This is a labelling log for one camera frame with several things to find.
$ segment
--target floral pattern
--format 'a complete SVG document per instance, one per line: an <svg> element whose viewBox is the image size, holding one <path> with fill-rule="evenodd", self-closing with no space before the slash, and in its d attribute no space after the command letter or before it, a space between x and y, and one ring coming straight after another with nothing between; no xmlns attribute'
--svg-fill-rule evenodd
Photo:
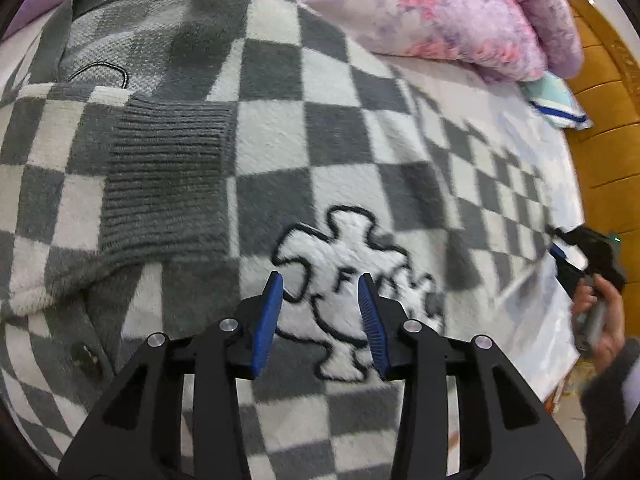
<svg viewBox="0 0 640 480"><path fill-rule="evenodd" d="M462 60L525 81L542 77L547 57L565 73L582 63L564 0L302 1L378 54Z"/></svg>

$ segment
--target bed headboard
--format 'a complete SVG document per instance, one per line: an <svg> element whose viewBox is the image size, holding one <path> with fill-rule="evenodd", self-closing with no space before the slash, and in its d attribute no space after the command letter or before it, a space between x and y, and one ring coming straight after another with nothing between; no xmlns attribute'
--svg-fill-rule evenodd
<svg viewBox="0 0 640 480"><path fill-rule="evenodd" d="M594 122L567 130L587 224L620 234L626 328L640 335L640 68L588 0L568 0L580 31L584 66L568 81Z"/></svg>

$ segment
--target sweater sleeve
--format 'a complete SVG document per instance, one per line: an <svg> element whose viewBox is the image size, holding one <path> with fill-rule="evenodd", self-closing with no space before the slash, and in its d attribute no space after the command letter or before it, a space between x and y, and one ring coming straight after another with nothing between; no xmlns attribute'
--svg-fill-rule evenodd
<svg viewBox="0 0 640 480"><path fill-rule="evenodd" d="M640 404L640 341L629 339L582 395L589 473L616 442Z"/></svg>

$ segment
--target ribbed cuff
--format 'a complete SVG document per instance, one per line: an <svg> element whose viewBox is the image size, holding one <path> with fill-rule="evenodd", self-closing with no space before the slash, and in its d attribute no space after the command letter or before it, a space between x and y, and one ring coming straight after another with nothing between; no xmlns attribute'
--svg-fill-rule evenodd
<svg viewBox="0 0 640 480"><path fill-rule="evenodd" d="M224 250L233 111L229 104L129 100L110 147L103 254L131 261Z"/></svg>

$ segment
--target human hand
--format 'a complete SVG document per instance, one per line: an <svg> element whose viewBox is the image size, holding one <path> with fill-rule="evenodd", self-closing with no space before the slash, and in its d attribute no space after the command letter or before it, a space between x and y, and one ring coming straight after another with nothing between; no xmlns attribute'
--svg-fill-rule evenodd
<svg viewBox="0 0 640 480"><path fill-rule="evenodd" d="M600 374L609 367L625 345L625 311L622 296L611 282L599 274L593 277L593 281L607 305L602 336L593 347L593 366L596 373ZM572 314L577 316L587 312L596 301L598 298L594 295L593 289L586 285L584 280L580 280L574 293Z"/></svg>

